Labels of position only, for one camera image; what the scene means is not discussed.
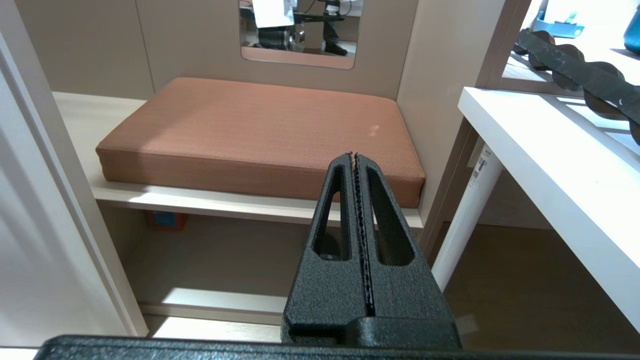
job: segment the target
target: fabric cushion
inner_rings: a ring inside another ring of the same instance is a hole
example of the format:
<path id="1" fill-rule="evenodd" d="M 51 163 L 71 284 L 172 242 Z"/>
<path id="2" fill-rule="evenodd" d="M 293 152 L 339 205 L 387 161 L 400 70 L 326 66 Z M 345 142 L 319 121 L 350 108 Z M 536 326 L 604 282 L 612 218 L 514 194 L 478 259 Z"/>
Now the fabric cushion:
<path id="1" fill-rule="evenodd" d="M 96 148 L 109 181 L 317 199 L 329 163 L 359 152 L 400 203 L 424 173 L 393 100 L 286 86 L 177 78 Z"/>

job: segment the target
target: clamp jaw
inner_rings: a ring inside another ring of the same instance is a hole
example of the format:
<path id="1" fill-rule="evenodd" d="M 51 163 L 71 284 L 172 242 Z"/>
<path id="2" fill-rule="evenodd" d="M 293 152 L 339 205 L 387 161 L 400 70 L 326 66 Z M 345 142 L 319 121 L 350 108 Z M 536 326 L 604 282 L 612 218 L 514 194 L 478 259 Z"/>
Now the clamp jaw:
<path id="1" fill-rule="evenodd" d="M 341 239 L 325 233 L 340 193 Z M 374 215 L 378 230 L 374 225 Z M 282 320 L 283 343 L 461 348 L 454 317 L 380 167 L 332 161 Z"/>

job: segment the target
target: rectangular mirror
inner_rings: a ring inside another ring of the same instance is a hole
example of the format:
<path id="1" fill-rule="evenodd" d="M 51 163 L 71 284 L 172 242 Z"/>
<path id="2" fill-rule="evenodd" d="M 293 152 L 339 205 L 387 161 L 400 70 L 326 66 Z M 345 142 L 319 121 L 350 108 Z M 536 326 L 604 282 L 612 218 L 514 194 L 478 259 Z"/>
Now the rectangular mirror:
<path id="1" fill-rule="evenodd" d="M 363 1 L 239 0 L 242 56 L 255 61 L 351 69 Z"/>

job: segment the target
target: white table leg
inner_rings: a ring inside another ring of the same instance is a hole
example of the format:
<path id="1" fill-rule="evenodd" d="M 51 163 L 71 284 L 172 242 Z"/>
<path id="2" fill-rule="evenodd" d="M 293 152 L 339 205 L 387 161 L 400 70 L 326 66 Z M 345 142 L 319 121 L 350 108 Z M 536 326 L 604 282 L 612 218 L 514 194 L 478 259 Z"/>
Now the white table leg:
<path id="1" fill-rule="evenodd" d="M 502 163 L 485 144 L 431 269 L 440 290 L 446 289 L 501 172 Z"/>

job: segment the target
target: black shoe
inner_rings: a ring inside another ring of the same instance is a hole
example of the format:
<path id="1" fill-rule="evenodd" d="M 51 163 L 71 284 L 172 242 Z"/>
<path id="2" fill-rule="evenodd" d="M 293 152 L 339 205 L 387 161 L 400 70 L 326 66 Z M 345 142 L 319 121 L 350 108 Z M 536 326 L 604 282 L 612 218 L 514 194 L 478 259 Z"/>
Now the black shoe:
<path id="1" fill-rule="evenodd" d="M 333 42 L 325 43 L 324 51 L 326 51 L 327 53 L 336 54 L 339 56 L 347 56 L 347 54 L 349 53 L 349 51 L 346 51 L 345 49 L 341 48 L 338 44 Z"/>

